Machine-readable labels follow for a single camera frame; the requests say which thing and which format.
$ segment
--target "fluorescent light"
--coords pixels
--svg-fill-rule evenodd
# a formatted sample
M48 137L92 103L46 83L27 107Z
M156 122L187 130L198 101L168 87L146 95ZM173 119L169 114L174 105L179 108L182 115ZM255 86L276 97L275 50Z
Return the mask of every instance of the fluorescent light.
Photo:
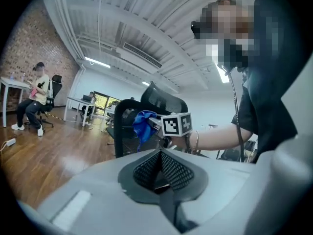
M94 62L94 63L96 63L96 64L102 65L102 66L104 66L104 67L111 68L110 65L106 65L106 64L101 63L101 62L99 62L99 61L97 61L97 60L93 60L93 59L88 58L88 57L85 57L85 59L88 60L88 61Z
M220 74L220 77L221 77L221 80L223 83L229 83L229 78L228 76L225 76L225 71L223 71L222 69L220 69L218 66L217 66L217 63L215 63L215 66Z

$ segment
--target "black cable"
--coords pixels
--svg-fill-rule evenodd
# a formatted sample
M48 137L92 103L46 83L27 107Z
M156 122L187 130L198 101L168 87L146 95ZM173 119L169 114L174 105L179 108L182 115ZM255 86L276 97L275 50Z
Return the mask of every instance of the black cable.
M233 88L233 93L234 93L235 119L236 119L237 135L238 135L238 140L239 140L239 145L240 145L240 157L241 157L241 162L244 162L245 161L244 141L243 141L243 137L241 136L241 130L240 130L240 125L239 125L237 96L236 96L234 82L231 77L231 74L228 74L228 77L229 77L229 81L230 81L231 87Z

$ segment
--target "red brick wall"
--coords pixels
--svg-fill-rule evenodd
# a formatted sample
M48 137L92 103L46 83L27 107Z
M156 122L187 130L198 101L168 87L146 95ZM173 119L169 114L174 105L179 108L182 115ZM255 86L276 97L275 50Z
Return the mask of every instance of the red brick wall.
M9 77L14 71L14 79L20 81L25 72L24 80L33 81L35 72L32 68L38 62L45 64L46 73L50 78L55 74L62 76L63 86L55 98L55 104L65 105L79 66L56 32L43 0L34 0L12 30L1 54L0 76ZM2 85L0 112L2 112L3 93ZM7 111L16 110L19 96L19 89L9 88ZM24 92L23 99L28 96L29 92Z

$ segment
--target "bracelet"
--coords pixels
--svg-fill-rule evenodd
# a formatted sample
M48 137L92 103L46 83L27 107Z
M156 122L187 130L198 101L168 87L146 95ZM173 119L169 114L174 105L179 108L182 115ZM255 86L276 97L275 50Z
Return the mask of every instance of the bracelet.
M196 144L194 146L194 148L192 149L192 152L196 152L197 151L197 148L198 148L198 143L199 143L199 131L196 131L197 132L197 140L196 140Z

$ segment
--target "white ceiling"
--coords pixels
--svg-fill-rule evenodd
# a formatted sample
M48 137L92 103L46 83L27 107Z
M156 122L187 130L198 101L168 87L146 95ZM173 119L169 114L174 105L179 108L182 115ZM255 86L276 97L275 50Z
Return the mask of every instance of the white ceiling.
M62 40L86 69L143 87L142 81L153 80L171 93L231 89L222 83L211 57L205 55L203 45L196 44L190 29L201 9L215 0L44 1ZM151 71L131 57L121 59L118 48L124 43L150 55L162 67ZM90 65L84 57L109 64L111 69ZM240 74L234 72L234 80L240 84Z

